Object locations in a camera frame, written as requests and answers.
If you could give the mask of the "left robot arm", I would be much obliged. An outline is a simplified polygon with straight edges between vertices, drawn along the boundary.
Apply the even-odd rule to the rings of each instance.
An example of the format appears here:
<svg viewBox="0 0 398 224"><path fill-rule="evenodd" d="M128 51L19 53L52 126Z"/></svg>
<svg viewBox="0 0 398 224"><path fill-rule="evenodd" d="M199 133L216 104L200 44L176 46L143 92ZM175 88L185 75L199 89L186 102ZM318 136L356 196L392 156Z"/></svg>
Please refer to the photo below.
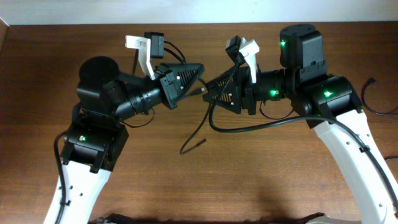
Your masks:
<svg viewBox="0 0 398 224"><path fill-rule="evenodd" d="M201 63L161 63L153 78L137 77L109 57L85 61L71 125L54 140L58 182L44 222L88 223L129 137L125 121L159 104L175 109L204 71Z"/></svg>

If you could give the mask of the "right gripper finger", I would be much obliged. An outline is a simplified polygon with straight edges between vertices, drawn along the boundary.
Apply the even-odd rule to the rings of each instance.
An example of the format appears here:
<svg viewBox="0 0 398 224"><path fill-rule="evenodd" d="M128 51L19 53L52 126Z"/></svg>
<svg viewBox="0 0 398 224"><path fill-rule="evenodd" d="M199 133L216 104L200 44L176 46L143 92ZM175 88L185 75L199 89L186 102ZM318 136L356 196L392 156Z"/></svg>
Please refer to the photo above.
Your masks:
<svg viewBox="0 0 398 224"><path fill-rule="evenodd" d="M212 103L216 100L220 91L212 91L205 93L202 98L204 102ZM217 101L217 105L234 112L236 114L241 114L241 102L239 99L239 92L237 90L226 90Z"/></svg>
<svg viewBox="0 0 398 224"><path fill-rule="evenodd" d="M226 85L226 82L229 80L229 77L232 75L227 87L228 88L239 88L241 86L238 78L239 67L231 67L220 76L214 78L213 80L206 83L206 88L209 92L221 91L223 87Z"/></svg>

